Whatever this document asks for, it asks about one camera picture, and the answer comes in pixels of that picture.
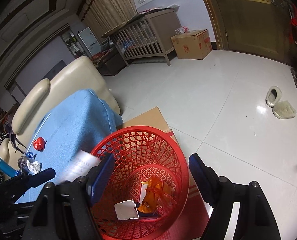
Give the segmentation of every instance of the crumpled foil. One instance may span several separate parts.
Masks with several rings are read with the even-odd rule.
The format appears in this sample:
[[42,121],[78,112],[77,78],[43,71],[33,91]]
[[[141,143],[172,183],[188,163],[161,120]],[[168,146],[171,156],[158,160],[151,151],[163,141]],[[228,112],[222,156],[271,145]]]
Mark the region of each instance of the crumpled foil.
[[21,156],[20,158],[18,158],[18,167],[22,172],[37,174],[40,172],[41,164],[39,163],[39,161],[34,161],[34,159],[32,158]]
[[34,161],[33,163],[30,163],[30,161],[27,160],[26,164],[31,173],[37,174],[40,172],[41,164],[39,163],[39,161]]

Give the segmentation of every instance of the fuzzy slipper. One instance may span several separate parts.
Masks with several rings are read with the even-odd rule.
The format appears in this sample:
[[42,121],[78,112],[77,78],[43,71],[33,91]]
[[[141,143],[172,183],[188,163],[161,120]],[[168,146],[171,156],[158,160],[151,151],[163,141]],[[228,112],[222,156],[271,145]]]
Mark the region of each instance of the fuzzy slipper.
[[273,114],[279,119],[288,119],[296,116],[296,110],[288,101],[282,101],[274,105]]
[[280,101],[281,97],[282,97],[282,91],[278,87],[276,86],[270,87],[265,98],[266,104],[269,107],[273,107],[277,102]]

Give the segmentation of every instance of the door frame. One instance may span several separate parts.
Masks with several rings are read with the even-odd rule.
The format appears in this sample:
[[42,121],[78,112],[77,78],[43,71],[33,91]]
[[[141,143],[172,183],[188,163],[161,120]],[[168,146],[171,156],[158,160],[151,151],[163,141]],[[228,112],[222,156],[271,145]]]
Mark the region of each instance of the door frame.
[[205,3],[207,12],[212,23],[217,49],[228,50],[229,44],[225,31],[224,21],[217,0],[203,1]]

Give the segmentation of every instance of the red plastic basket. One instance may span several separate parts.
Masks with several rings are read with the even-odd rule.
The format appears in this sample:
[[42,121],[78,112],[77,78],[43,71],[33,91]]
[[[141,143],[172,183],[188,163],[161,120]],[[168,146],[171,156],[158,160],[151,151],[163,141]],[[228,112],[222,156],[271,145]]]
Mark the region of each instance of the red plastic basket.
[[[167,231],[181,214],[189,191],[189,171],[177,143],[166,133],[149,126],[118,130],[93,150],[102,158],[115,156],[115,169],[101,200],[91,211],[104,239],[155,239]],[[140,182],[156,175],[173,189],[176,205],[167,212],[158,208],[159,218],[118,220],[114,204],[139,199]]]

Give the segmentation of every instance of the white paper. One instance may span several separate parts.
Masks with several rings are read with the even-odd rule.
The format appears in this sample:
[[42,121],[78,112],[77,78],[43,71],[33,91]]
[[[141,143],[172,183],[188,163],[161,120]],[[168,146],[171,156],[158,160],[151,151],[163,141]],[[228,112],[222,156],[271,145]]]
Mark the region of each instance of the white paper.
[[94,155],[79,150],[71,159],[69,164],[59,175],[56,184],[60,184],[65,180],[70,182],[77,179],[79,176],[86,176],[92,167],[98,166],[101,160]]
[[134,200],[126,200],[114,205],[118,220],[139,219]]
[[146,196],[146,189],[147,189],[147,184],[141,183],[141,193],[139,195],[139,203],[142,203],[144,197]]

